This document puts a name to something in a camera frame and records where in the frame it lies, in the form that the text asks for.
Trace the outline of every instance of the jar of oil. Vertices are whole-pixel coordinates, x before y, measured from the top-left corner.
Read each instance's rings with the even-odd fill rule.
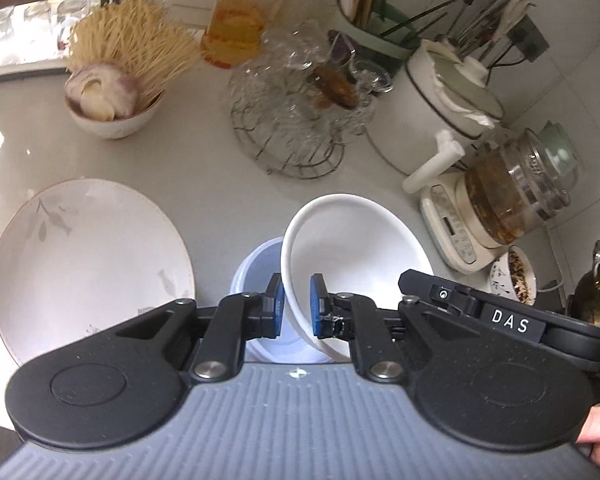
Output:
[[[200,42],[212,65],[232,68],[260,55],[260,38],[279,0],[217,0]]]

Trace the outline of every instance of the glass jar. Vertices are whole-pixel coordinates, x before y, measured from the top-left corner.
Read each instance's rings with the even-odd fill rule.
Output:
[[[533,231],[570,203],[560,175],[530,130],[477,161],[464,182],[478,220],[501,245]]]
[[[200,42],[212,65],[232,68],[258,57],[261,36],[279,0],[217,0]]]

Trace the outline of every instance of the small bowl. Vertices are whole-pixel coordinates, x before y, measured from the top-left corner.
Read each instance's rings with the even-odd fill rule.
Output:
[[[122,139],[135,133],[151,120],[158,111],[163,96],[164,92],[158,95],[144,112],[126,119],[113,119],[112,121],[95,121],[94,119],[85,117],[80,109],[67,98],[64,99],[64,104],[74,122],[85,132],[102,137],[103,139]]]
[[[280,272],[282,237],[264,242],[247,256],[231,282],[229,294],[240,292],[263,292],[271,275]],[[285,308],[282,330],[275,339],[251,339],[247,341],[245,360],[250,355],[257,361],[282,364],[326,363],[331,359],[309,345],[292,327]]]
[[[512,254],[518,257],[521,264],[520,274],[522,280],[526,283],[528,295],[526,298],[519,298],[514,287],[513,277],[511,275]],[[511,246],[509,251],[494,261],[489,273],[489,291],[491,294],[509,298],[513,301],[519,301],[528,305],[536,302],[538,294],[538,284],[536,283],[536,274],[531,267],[531,262],[526,254],[517,246]]]

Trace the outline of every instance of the white countertop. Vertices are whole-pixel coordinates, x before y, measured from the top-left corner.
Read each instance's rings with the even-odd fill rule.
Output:
[[[400,188],[400,175],[366,139],[348,146],[338,171],[320,180],[301,182],[261,170],[240,151],[219,103],[227,79],[227,72],[208,66],[182,76],[143,130],[114,141],[74,125],[64,110],[64,76],[0,83],[0,234],[28,198],[52,184],[83,176],[122,182],[174,222],[193,262],[196,299],[209,306],[228,293],[243,258],[282,236],[301,206],[347,192],[375,200],[403,220],[437,275],[461,277],[442,262],[417,201]],[[469,280],[475,286],[484,277]],[[4,388],[15,369],[0,339],[0,426],[8,428]]]

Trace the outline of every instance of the bowl of spices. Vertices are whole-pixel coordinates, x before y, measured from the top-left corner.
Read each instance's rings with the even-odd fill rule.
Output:
[[[517,246],[494,261],[489,273],[491,294],[533,305],[538,294],[536,274],[526,254]]]

